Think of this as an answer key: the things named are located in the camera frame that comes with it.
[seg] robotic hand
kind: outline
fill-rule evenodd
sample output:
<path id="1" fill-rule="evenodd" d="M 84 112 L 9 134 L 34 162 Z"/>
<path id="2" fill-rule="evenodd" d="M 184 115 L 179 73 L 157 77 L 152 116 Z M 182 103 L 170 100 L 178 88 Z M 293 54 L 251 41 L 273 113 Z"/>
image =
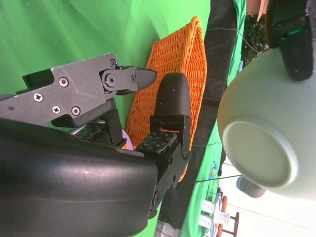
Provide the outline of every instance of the robotic hand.
<path id="1" fill-rule="evenodd" d="M 163 78 L 150 134 L 135 151 L 120 148 L 114 95 L 156 76 L 106 54 L 27 75 L 28 90 L 1 95 L 0 236 L 127 237 L 147 226 L 190 159 L 188 82 Z M 50 121 L 88 129 L 73 136 Z"/>

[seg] green light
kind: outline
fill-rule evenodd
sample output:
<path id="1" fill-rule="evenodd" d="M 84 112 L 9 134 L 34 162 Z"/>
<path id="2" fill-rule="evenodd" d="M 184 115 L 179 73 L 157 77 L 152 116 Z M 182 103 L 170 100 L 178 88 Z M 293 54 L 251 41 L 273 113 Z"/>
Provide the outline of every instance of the green light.
<path id="1" fill-rule="evenodd" d="M 295 29 L 294 31 L 291 31 L 290 33 L 288 33 L 288 35 L 291 36 L 291 35 L 294 35 L 296 33 L 301 32 L 303 30 L 305 30 L 305 27 L 301 27 L 301 28 Z"/>

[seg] purple object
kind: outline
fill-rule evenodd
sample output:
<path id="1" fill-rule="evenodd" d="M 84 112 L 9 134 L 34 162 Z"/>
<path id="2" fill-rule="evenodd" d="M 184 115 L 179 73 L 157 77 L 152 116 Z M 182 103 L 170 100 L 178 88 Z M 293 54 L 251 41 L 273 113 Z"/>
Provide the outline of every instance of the purple object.
<path id="1" fill-rule="evenodd" d="M 123 132 L 123 138 L 126 139 L 126 145 L 127 145 L 127 149 L 133 151 L 133 144 L 129 139 L 129 136 L 127 135 L 127 133 L 122 129 Z"/>

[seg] orange wicker basket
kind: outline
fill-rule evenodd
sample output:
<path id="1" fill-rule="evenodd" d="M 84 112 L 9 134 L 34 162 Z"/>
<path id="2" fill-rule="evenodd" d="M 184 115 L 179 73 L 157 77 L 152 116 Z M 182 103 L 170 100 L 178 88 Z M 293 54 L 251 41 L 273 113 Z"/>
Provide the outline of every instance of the orange wicker basket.
<path id="1" fill-rule="evenodd" d="M 156 96 L 161 79 L 171 72 L 187 76 L 191 102 L 191 140 L 197 128 L 206 80 L 206 56 L 202 27 L 197 16 L 180 30 L 154 43 L 147 67 L 158 72 L 156 82 L 135 95 L 126 132 L 136 148 L 149 134 L 149 116 L 154 114 Z"/>

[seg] wire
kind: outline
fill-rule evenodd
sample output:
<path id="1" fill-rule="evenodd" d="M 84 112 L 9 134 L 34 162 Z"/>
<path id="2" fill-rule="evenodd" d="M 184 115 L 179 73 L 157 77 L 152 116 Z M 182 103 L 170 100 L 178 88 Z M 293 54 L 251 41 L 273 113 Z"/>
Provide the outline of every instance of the wire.
<path id="1" fill-rule="evenodd" d="M 227 163 L 223 163 L 223 164 L 230 165 L 230 166 L 234 166 L 234 165 L 232 165 L 232 164 L 227 164 Z"/>
<path id="2" fill-rule="evenodd" d="M 208 147 L 208 146 L 212 146 L 212 145 L 215 145 L 215 144 L 222 144 L 221 142 L 214 142 L 212 144 L 206 144 L 206 145 L 196 145 L 196 144 L 192 144 L 192 146 L 195 146 L 195 147 Z"/>
<path id="3" fill-rule="evenodd" d="M 221 193 L 208 192 L 208 193 L 210 193 L 210 194 L 215 194 L 216 196 L 223 197 L 223 193 L 222 193 L 222 192 L 221 192 Z M 271 219 L 274 219 L 274 220 L 277 220 L 277 221 L 281 221 L 281 222 L 288 223 L 288 224 L 293 225 L 293 226 L 297 226 L 297 227 L 301 227 L 301 228 L 303 228 L 303 229 L 309 230 L 308 228 L 305 228 L 305 227 L 303 227 L 303 226 L 299 226 L 299 225 L 296 225 L 296 224 L 293 224 L 293 223 L 290 223 L 290 222 L 287 222 L 287 221 L 283 221 L 283 220 L 280 220 L 280 219 L 275 218 L 275 217 L 272 217 L 272 216 L 264 215 L 264 214 L 261 214 L 261 213 L 256 212 L 256 211 L 252 211 L 252 210 L 243 208 L 243 207 L 241 207 L 241 206 L 235 206 L 235 205 L 230 204 L 230 203 L 227 203 L 227 205 L 233 206 L 233 207 L 236 207 L 236 208 L 240 208 L 240 209 L 245 210 L 245 211 L 249 211 L 249 212 L 252 212 L 252 213 L 255 213 L 255 214 L 264 216 L 264 217 L 268 217 L 268 218 L 271 218 Z"/>
<path id="4" fill-rule="evenodd" d="M 219 179 L 229 179 L 229 178 L 235 178 L 235 177 L 240 177 L 240 176 L 242 176 L 242 174 L 232 175 L 232 176 L 227 176 L 227 177 L 220 177 L 220 178 L 215 178 L 215 179 L 205 179 L 205 180 L 195 181 L 195 182 L 191 182 L 191 183 L 180 183 L 178 185 L 196 184 L 196 183 L 201 183 L 201 182 L 207 182 L 207 181 L 219 180 Z"/>
<path id="5" fill-rule="evenodd" d="M 214 30 L 226 30 L 226 31 L 237 31 L 243 38 L 243 40 L 245 41 L 245 43 L 251 48 L 253 49 L 257 54 L 260 54 L 256 49 L 254 49 L 249 43 L 248 41 L 245 39 L 245 37 L 242 35 L 242 33 L 239 32 L 239 30 L 236 29 L 225 29 L 225 28 L 214 28 L 214 29 L 208 29 L 206 31 L 214 31 Z"/>

